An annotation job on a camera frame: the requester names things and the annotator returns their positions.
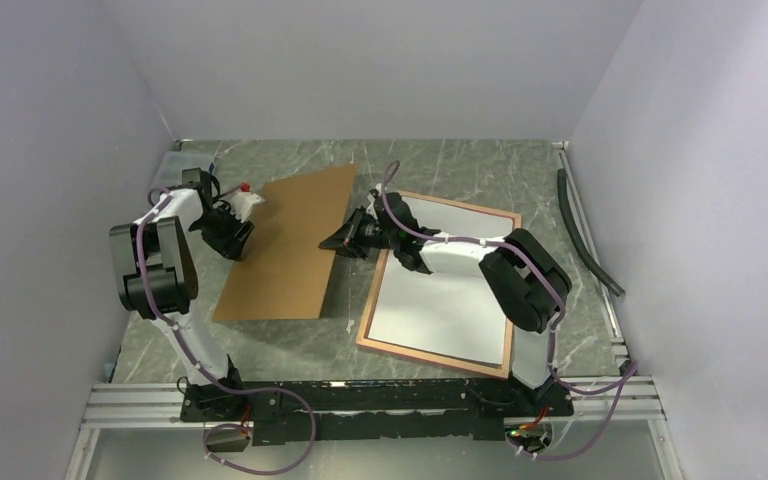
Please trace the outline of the brown frame backing board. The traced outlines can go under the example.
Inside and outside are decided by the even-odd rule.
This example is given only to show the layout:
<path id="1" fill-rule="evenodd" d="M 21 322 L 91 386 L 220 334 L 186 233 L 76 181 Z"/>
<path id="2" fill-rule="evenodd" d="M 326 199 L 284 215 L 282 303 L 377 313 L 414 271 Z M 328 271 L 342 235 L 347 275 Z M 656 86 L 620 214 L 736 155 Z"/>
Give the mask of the brown frame backing board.
<path id="1" fill-rule="evenodd" d="M 341 227 L 357 169 L 352 164 L 264 185 L 254 231 L 215 307 L 217 323 L 308 320 L 321 315 L 335 253 L 319 247 Z"/>

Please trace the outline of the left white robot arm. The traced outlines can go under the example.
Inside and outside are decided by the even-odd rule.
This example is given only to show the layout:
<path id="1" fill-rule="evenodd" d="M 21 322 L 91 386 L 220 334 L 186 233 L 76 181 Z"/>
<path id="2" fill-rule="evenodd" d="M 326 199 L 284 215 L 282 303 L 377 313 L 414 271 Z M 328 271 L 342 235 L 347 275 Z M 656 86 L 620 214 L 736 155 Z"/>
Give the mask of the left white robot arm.
<path id="1" fill-rule="evenodd" d="M 224 191 L 201 168 L 183 170 L 177 185 L 152 188 L 148 200 L 145 214 L 109 231 L 119 300 L 173 346 L 193 400 L 207 397 L 217 417 L 232 420 L 244 411 L 247 394 L 194 306 L 200 287 L 189 235 L 198 233 L 221 257 L 239 262 L 254 231 L 251 215 L 265 200 L 247 183 Z"/>

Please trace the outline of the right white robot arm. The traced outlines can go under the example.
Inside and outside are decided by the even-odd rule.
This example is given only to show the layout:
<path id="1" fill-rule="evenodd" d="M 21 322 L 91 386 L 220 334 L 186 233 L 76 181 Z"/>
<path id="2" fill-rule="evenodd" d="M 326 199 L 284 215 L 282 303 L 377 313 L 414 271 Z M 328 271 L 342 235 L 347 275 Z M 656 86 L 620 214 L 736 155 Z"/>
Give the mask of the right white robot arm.
<path id="1" fill-rule="evenodd" d="M 368 199 L 320 243 L 376 259 L 358 344 L 513 378 L 514 409 L 537 413 L 569 276 L 515 213 L 408 192 Z"/>

